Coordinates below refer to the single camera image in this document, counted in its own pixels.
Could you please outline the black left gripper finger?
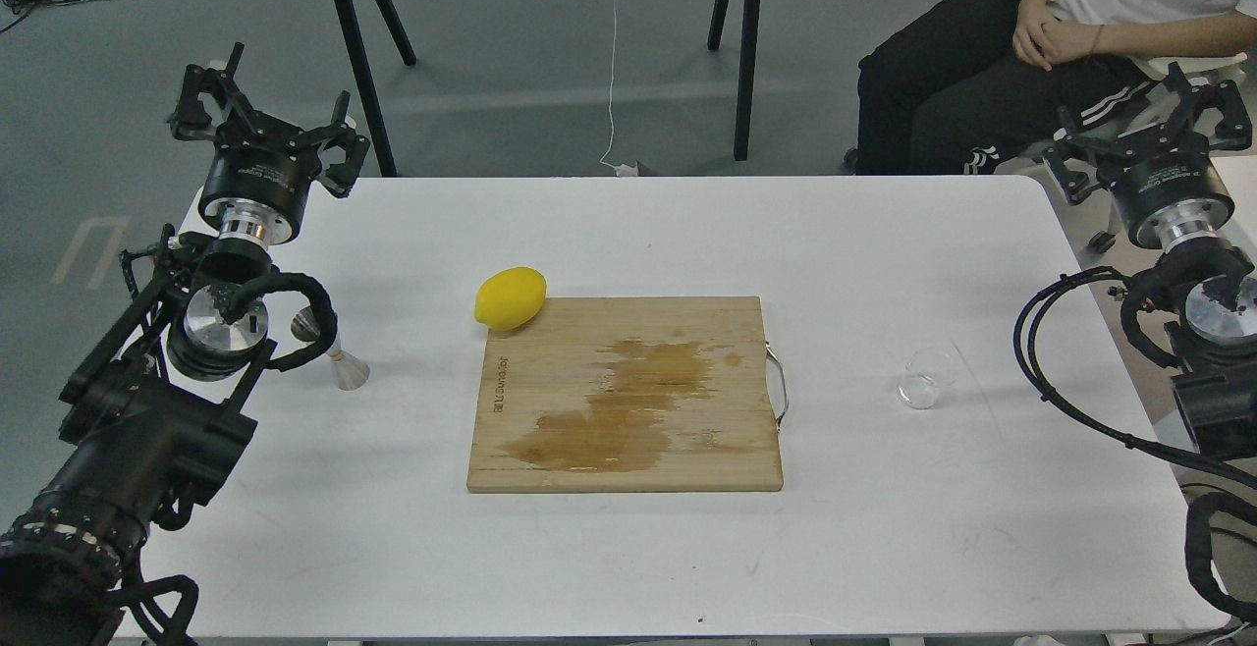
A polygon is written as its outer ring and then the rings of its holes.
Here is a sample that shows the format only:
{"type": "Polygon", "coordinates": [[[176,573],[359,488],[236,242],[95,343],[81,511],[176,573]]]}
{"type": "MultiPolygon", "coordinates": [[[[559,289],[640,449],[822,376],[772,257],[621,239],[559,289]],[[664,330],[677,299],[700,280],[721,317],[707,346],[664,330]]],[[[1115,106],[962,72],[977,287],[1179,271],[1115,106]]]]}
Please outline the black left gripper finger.
{"type": "Polygon", "coordinates": [[[234,43],[224,67],[191,64],[167,124],[175,140],[243,143],[256,137],[256,112],[235,82],[246,47],[234,43]]]}
{"type": "Polygon", "coordinates": [[[292,134],[292,160],[300,176],[323,185],[336,199],[349,197],[371,150],[371,140],[349,123],[351,99],[348,90],[341,90],[329,124],[292,134]]]}

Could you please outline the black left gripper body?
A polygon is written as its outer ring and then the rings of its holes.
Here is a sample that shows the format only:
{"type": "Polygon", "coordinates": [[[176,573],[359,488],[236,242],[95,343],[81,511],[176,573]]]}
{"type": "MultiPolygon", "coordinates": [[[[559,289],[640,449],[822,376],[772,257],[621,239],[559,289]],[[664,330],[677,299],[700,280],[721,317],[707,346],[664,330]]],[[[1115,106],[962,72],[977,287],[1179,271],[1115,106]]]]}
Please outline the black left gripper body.
{"type": "Polygon", "coordinates": [[[214,132],[216,152],[199,200],[199,215],[220,230],[228,204],[251,200],[270,209],[263,217],[269,244],[288,243],[300,234],[310,181],[321,171],[316,146],[289,148],[305,128],[270,119],[264,134],[251,134],[240,122],[224,119],[214,132]]]}

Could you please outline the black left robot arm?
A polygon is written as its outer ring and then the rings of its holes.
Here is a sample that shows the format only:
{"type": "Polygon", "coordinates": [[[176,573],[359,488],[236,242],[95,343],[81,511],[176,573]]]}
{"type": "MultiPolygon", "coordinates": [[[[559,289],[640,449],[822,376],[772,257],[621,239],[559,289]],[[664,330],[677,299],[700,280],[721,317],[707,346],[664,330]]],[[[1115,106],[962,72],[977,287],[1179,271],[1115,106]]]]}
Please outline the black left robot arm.
{"type": "Polygon", "coordinates": [[[70,457],[3,533],[3,642],[107,645],[126,616],[155,645],[189,645],[194,579],[142,576],[151,530],[180,530],[226,483],[256,430],[243,413],[265,370],[339,346],[326,288],[270,251],[300,234],[310,185],[344,199],[370,140],[341,92],[305,129],[251,106],[224,67],[189,65],[168,118],[176,140],[215,155],[197,212],[206,233],[165,226],[140,249],[145,287],[60,391],[70,457]]]}

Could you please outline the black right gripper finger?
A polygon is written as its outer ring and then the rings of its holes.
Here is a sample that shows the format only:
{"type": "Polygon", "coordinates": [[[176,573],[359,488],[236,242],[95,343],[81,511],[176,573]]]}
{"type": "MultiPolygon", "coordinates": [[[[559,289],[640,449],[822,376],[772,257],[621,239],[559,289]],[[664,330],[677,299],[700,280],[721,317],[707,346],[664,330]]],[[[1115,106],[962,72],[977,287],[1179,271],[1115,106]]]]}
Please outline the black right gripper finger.
{"type": "Polygon", "coordinates": [[[1050,168],[1068,206],[1077,206],[1102,190],[1117,199],[1120,167],[1125,163],[1125,145],[1117,129],[1101,126],[1084,129],[1067,106],[1057,106],[1058,134],[1043,146],[1043,163],[1050,168]]]}
{"type": "Polygon", "coordinates": [[[1163,85],[1177,96],[1177,106],[1163,123],[1163,148],[1180,146],[1202,152],[1239,152],[1253,143],[1254,129],[1244,109],[1238,62],[1168,62],[1163,85]],[[1198,119],[1217,112],[1210,134],[1197,129],[1198,119]]]}

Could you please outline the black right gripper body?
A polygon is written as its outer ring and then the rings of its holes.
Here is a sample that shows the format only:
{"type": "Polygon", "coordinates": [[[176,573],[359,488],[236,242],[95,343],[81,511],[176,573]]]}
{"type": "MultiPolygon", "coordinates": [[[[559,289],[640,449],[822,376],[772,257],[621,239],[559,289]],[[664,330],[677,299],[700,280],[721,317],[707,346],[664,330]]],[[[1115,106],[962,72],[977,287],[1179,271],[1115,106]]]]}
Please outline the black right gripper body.
{"type": "Polygon", "coordinates": [[[1208,155],[1173,150],[1110,172],[1112,217],[1109,231],[1128,243],[1172,251],[1178,244],[1221,238],[1234,200],[1208,155]]]}

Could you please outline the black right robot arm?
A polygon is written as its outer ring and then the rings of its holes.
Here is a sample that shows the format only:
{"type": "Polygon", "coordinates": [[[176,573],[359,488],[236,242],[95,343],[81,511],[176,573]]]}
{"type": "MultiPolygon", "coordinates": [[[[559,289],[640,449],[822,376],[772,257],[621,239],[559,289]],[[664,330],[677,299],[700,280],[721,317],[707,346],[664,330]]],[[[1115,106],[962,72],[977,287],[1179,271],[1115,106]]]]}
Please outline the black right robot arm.
{"type": "Polygon", "coordinates": [[[1177,106],[1123,134],[1086,131],[1058,109],[1060,134],[1033,145],[1032,155],[1050,168],[1068,204],[1076,206],[1096,190],[1110,194],[1130,243],[1158,249],[1160,256],[1133,275],[1091,266],[1060,276],[1019,310],[1013,344],[1019,372],[1073,421],[1149,457],[1252,488],[1254,476],[1233,463],[1254,455],[1254,264],[1223,236],[1234,200],[1210,160],[1216,150],[1248,148],[1253,137],[1237,85],[1242,60],[1156,57],[1151,75],[1177,97],[1177,106]],[[1068,402],[1042,370],[1036,338],[1051,305],[1101,282],[1112,282],[1128,344],[1154,364],[1177,370],[1177,412],[1193,450],[1104,425],[1068,402]]]}

